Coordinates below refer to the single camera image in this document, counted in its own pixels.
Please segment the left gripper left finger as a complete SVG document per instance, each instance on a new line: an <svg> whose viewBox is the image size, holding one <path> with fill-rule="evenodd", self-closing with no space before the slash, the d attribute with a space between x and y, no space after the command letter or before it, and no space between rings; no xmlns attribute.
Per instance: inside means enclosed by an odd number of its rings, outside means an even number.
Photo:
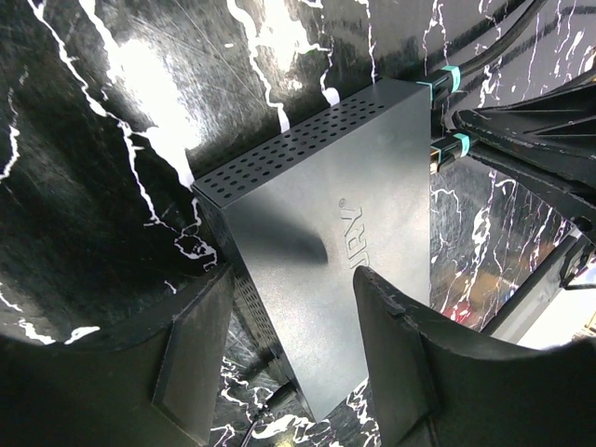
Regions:
<svg viewBox="0 0 596 447"><path fill-rule="evenodd" d="M233 301L228 265L68 346L1 341L5 446L205 446Z"/></svg>

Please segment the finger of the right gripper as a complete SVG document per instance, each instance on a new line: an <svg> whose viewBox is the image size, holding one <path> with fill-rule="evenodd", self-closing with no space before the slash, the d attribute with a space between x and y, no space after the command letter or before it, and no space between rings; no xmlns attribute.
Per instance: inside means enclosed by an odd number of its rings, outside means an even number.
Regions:
<svg viewBox="0 0 596 447"><path fill-rule="evenodd" d="M562 214L595 212L595 71L506 106L463 109L454 125L478 159L510 174Z"/></svg>

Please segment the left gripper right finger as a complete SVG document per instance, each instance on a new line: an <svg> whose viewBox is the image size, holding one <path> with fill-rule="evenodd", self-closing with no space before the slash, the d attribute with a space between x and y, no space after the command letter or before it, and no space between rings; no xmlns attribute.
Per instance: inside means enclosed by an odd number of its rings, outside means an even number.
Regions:
<svg viewBox="0 0 596 447"><path fill-rule="evenodd" d="M534 350L475 332L369 267L353 287L385 446L591 446L595 342Z"/></svg>

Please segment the teal cable plug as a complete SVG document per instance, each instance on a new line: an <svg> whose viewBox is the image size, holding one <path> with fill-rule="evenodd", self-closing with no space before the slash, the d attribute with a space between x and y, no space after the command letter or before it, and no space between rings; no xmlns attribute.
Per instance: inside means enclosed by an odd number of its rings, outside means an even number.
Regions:
<svg viewBox="0 0 596 447"><path fill-rule="evenodd" d="M456 92L461 84L462 73L459 66L446 65L433 74L431 82L436 97Z"/></svg>

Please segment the black network switch box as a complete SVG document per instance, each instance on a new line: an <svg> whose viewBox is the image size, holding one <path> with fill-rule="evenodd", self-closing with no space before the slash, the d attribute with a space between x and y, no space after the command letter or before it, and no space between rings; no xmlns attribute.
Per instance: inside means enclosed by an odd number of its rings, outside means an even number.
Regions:
<svg viewBox="0 0 596 447"><path fill-rule="evenodd" d="M430 92L381 80L193 185L253 340L325 418L367 377L353 275L430 292Z"/></svg>

